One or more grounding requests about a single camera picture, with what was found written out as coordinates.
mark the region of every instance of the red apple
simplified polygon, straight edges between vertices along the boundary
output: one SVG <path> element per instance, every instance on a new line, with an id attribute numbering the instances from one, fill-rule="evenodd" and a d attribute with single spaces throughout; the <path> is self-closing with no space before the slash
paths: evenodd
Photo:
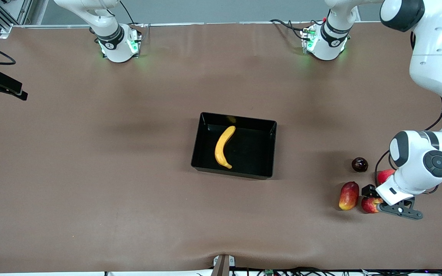
<path id="1" fill-rule="evenodd" d="M 379 212 L 377 206 L 380 203 L 383 203 L 382 199 L 376 199 L 375 197 L 365 197 L 361 201 L 361 207 L 363 208 L 363 211 L 365 211 L 366 213 L 375 214 Z"/>
<path id="2" fill-rule="evenodd" d="M 340 189 L 339 207 L 348 211 L 358 204 L 359 185 L 356 182 L 347 182 Z"/>
<path id="3" fill-rule="evenodd" d="M 394 169 L 386 169 L 384 171 L 380 171 L 378 173 L 378 176 L 376 177 L 378 179 L 378 186 L 382 185 L 393 173 L 395 173 Z"/>

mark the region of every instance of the banana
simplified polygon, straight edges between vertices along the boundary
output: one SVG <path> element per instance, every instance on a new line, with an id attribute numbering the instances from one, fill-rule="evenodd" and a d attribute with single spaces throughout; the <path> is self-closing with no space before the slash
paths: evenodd
<path id="1" fill-rule="evenodd" d="M 228 161 L 226 161 L 226 157 L 224 157 L 224 145 L 226 145 L 226 142 L 231 138 L 233 133 L 235 133 L 235 126 L 228 127 L 223 134 L 219 137 L 218 143 L 216 144 L 216 149 L 214 149 L 214 156 L 216 157 L 216 161 L 221 166 L 225 166 L 226 168 L 232 168 L 233 166 L 228 164 Z"/>

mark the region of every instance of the black tray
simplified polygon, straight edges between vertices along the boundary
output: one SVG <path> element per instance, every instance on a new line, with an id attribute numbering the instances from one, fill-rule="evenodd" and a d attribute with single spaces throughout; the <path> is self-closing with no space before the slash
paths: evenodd
<path id="1" fill-rule="evenodd" d="M 224 155 L 233 168 L 216 162 L 214 148 L 229 126 L 236 130 L 224 147 Z M 231 115 L 202 112 L 192 155 L 192 167 L 198 171 L 256 179 L 272 177 L 277 123 Z"/>

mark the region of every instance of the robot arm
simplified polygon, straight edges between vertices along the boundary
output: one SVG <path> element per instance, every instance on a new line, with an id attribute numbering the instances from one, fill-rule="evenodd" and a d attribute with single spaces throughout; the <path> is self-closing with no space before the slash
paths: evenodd
<path id="1" fill-rule="evenodd" d="M 358 5 L 381 3 L 383 0 L 325 0 L 330 10 L 327 20 L 314 24 L 303 36 L 303 49 L 324 61 L 335 59 L 344 50 L 347 36 L 358 17 Z"/>
<path id="2" fill-rule="evenodd" d="M 390 28 L 414 31 L 410 76 L 442 98 L 442 1 L 385 0 L 380 16 Z M 376 189 L 388 205 L 442 183 L 442 129 L 401 131 L 391 141 L 390 153 L 398 170 Z"/>
<path id="3" fill-rule="evenodd" d="M 105 57 L 113 62 L 125 62 L 139 54 L 140 35 L 126 24 L 119 24 L 107 11 L 119 0 L 54 0 L 57 5 L 75 13 L 86 21 L 102 48 Z"/>

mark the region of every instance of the brown tablecloth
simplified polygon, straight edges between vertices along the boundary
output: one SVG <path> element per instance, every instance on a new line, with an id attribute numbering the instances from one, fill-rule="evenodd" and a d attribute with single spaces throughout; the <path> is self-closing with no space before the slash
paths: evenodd
<path id="1" fill-rule="evenodd" d="M 442 185 L 421 221 L 338 210 L 350 171 L 401 130 L 434 122 L 440 98 L 413 83 L 408 34 L 353 28 L 336 61 L 301 54 L 273 25 L 151 28 L 142 55 L 101 58 L 88 30 L 14 28 L 0 70 L 0 272 L 239 267 L 442 268 Z M 274 177 L 191 168 L 198 117 L 275 120 Z"/>

